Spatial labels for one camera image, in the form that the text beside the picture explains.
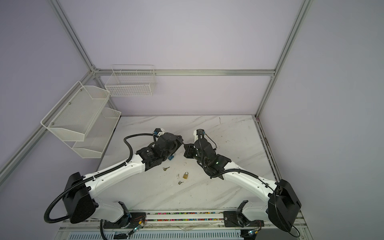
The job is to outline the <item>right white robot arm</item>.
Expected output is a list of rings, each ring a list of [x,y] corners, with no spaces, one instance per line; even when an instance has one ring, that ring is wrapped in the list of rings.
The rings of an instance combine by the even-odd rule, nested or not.
[[[246,189],[263,201],[261,207],[253,207],[248,200],[242,201],[235,211],[235,224],[249,227],[268,220],[278,229],[290,233],[302,204],[292,185],[286,180],[278,182],[251,173],[231,159],[219,155],[204,136],[197,136],[193,144],[185,144],[184,156],[194,159],[211,178],[229,181]]]

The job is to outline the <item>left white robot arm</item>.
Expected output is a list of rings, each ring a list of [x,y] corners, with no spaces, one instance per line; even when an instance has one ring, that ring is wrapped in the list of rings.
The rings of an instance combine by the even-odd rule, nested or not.
[[[122,201],[107,201],[101,193],[134,175],[143,173],[174,155],[183,145],[180,135],[158,133],[155,141],[129,158],[101,171],[81,176],[72,174],[66,185],[69,190],[63,198],[69,220],[78,224],[88,219],[100,219],[119,225],[127,225],[130,213]]]

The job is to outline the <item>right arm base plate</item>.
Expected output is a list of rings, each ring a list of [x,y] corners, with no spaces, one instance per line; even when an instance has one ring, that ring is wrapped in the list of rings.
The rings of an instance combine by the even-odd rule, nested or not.
[[[250,228],[250,227],[264,227],[265,223],[263,220],[248,220],[243,213],[237,213],[236,211],[224,211],[224,224],[225,227],[239,227],[239,228]]]

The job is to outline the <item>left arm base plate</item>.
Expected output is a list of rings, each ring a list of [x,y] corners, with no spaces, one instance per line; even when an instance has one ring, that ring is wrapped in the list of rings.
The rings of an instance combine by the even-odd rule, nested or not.
[[[133,212],[130,216],[123,216],[117,222],[111,223],[104,221],[104,229],[133,229],[139,225],[139,222],[144,223],[147,214],[145,212]]]

